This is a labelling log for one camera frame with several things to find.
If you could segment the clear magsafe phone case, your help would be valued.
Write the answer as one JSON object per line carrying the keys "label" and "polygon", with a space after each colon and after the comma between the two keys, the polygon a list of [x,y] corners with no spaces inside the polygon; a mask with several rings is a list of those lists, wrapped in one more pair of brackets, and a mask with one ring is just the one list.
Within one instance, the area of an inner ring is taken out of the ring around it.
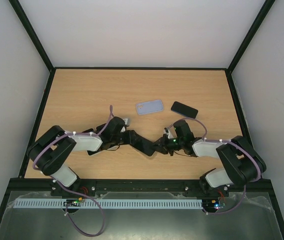
{"label": "clear magsafe phone case", "polygon": [[155,156],[155,154],[156,154],[156,152],[155,152],[155,151],[148,151],[148,152],[146,153],[146,155],[147,155],[149,158],[154,157],[154,156]]}

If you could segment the beige phone case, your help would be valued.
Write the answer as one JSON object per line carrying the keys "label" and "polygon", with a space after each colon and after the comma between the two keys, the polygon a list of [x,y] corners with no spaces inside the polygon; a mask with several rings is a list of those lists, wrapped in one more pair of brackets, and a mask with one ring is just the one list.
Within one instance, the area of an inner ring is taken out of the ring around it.
{"label": "beige phone case", "polygon": [[99,153],[99,151],[87,151],[87,154],[89,155],[89,156],[93,156],[93,155],[96,155],[96,154],[98,154]]}

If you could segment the lilac phone case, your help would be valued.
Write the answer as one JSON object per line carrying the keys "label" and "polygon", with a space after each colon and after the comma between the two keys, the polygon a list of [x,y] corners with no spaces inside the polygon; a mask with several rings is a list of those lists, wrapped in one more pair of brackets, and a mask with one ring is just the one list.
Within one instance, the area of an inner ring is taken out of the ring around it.
{"label": "lilac phone case", "polygon": [[163,103],[160,99],[140,102],[135,106],[138,115],[153,114],[164,110]]}

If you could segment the black phone blue edge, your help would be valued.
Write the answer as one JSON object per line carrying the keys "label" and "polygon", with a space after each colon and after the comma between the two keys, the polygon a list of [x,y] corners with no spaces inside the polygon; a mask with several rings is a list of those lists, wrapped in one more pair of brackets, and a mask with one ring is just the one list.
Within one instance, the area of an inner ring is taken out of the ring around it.
{"label": "black phone blue edge", "polygon": [[172,104],[170,110],[174,113],[180,114],[184,117],[191,118],[191,119],[196,119],[198,112],[199,112],[197,109],[190,107],[188,105],[185,105],[183,103],[180,103],[178,101],[175,101]]}

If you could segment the black phone purple edge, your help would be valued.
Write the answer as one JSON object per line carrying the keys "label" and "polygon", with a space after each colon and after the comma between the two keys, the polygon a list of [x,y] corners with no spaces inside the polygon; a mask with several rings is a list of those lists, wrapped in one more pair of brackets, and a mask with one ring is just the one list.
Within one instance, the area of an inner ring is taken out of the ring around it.
{"label": "black phone purple edge", "polygon": [[96,151],[96,139],[92,137],[92,134],[94,133],[94,129],[90,128],[85,130],[83,133],[86,133],[85,136],[83,136],[82,145],[84,148],[86,148],[86,151]]}

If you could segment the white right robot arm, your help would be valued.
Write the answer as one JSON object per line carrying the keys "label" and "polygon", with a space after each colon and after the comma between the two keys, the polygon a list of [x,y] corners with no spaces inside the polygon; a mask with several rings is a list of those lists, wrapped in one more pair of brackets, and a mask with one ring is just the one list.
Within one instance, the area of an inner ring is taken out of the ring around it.
{"label": "white right robot arm", "polygon": [[219,159],[222,168],[209,170],[199,178],[200,191],[204,195],[211,196],[222,186],[244,187],[262,178],[267,166],[245,137],[207,139],[206,127],[203,136],[195,137],[187,119],[182,118],[164,128],[163,136],[153,143],[153,148],[164,155],[173,156],[182,150],[189,157]]}

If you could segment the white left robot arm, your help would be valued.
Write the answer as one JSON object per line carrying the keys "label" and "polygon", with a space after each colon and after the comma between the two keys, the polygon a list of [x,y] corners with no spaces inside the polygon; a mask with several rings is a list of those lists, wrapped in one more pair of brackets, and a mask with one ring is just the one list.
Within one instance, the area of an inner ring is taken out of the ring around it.
{"label": "white left robot arm", "polygon": [[33,161],[33,168],[45,176],[69,188],[78,175],[66,164],[72,152],[85,151],[90,156],[101,151],[114,149],[124,143],[123,133],[130,125],[130,119],[114,116],[108,123],[84,132],[71,132],[54,125],[26,151]]}

